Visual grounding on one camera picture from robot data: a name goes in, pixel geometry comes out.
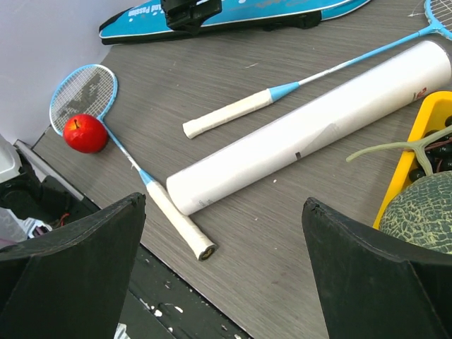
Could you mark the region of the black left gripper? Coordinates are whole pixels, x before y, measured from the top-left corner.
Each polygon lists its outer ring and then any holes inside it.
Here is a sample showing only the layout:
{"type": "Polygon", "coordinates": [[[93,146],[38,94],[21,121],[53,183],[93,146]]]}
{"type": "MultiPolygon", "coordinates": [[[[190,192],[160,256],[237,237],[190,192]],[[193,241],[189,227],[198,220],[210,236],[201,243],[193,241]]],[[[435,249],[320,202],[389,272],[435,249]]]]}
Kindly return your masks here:
{"type": "Polygon", "coordinates": [[[198,34],[203,23],[222,11],[221,0],[162,0],[167,27],[173,31],[198,34]]]}

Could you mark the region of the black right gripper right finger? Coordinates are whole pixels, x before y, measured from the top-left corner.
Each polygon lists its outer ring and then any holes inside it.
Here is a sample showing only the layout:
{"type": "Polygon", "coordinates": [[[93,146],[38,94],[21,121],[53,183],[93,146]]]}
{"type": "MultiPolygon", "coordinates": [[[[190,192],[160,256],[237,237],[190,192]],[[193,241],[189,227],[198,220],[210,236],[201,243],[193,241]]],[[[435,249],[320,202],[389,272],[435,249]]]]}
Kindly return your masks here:
{"type": "Polygon", "coordinates": [[[330,338],[450,338],[451,256],[308,198],[302,228],[330,338]]]}

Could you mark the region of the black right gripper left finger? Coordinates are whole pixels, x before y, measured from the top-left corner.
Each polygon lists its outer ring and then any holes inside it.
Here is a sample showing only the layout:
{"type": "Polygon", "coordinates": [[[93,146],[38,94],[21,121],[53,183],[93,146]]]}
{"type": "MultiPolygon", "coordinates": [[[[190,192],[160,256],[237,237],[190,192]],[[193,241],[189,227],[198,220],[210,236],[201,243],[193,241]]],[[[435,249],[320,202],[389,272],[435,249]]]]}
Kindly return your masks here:
{"type": "Polygon", "coordinates": [[[2,338],[113,338],[145,222],[133,193],[1,250],[2,338]]]}

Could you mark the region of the blue sport racket bag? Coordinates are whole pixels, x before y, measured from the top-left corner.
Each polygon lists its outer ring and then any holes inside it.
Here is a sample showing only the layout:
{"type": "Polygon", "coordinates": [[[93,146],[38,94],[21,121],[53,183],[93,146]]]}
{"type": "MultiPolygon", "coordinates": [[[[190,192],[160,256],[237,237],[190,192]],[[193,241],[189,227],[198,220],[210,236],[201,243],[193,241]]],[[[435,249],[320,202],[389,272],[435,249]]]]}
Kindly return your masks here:
{"type": "MultiPolygon", "coordinates": [[[[147,1],[112,16],[99,27],[104,45],[189,38],[192,34],[167,27],[161,1],[147,1]]],[[[320,22],[345,16],[367,1],[223,1],[221,12],[206,20],[201,34],[252,26],[309,29],[320,22]]]]}

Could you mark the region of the blue racket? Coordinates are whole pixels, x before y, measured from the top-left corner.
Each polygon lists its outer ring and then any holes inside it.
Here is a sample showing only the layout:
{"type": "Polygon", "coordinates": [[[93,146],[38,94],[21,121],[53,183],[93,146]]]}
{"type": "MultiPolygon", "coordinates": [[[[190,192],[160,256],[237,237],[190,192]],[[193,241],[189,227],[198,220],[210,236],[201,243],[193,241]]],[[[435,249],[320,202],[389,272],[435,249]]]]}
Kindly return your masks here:
{"type": "MultiPolygon", "coordinates": [[[[52,96],[49,106],[52,128],[61,136],[69,120],[77,114],[87,114],[103,123],[117,91],[117,77],[106,66],[88,64],[76,69],[60,83],[52,96]]],[[[217,245],[188,216],[179,212],[166,188],[138,165],[110,129],[107,129],[107,133],[137,170],[149,196],[190,246],[195,257],[199,261],[210,258],[217,245]]]]}
{"type": "Polygon", "coordinates": [[[432,33],[439,33],[447,39],[451,39],[451,2],[447,0],[426,0],[424,2],[424,14],[428,20],[428,26],[403,37],[395,42],[386,44],[382,47],[376,48],[354,59],[345,61],[337,66],[334,66],[325,71],[314,74],[308,78],[300,81],[278,85],[272,88],[266,88],[260,92],[254,93],[248,97],[238,100],[225,107],[217,109],[211,113],[205,114],[202,117],[192,119],[182,124],[183,131],[187,138],[194,138],[205,131],[211,130],[217,126],[225,124],[236,118],[242,117],[245,114],[255,112],[261,108],[273,104],[282,97],[288,95],[292,91],[298,89],[300,86],[322,78],[335,71],[361,62],[365,59],[373,57],[377,54],[385,52],[400,44],[406,43],[410,40],[416,39],[432,33]]]}

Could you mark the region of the white shuttlecock tube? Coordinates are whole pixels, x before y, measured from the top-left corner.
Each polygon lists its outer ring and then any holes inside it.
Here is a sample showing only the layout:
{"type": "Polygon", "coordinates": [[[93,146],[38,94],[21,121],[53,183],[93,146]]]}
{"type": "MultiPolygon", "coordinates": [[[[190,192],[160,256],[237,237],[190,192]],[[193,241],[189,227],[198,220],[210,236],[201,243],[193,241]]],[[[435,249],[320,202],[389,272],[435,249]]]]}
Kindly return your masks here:
{"type": "Polygon", "coordinates": [[[451,58],[425,40],[167,178],[184,215],[199,211],[447,85],[451,58]]]}

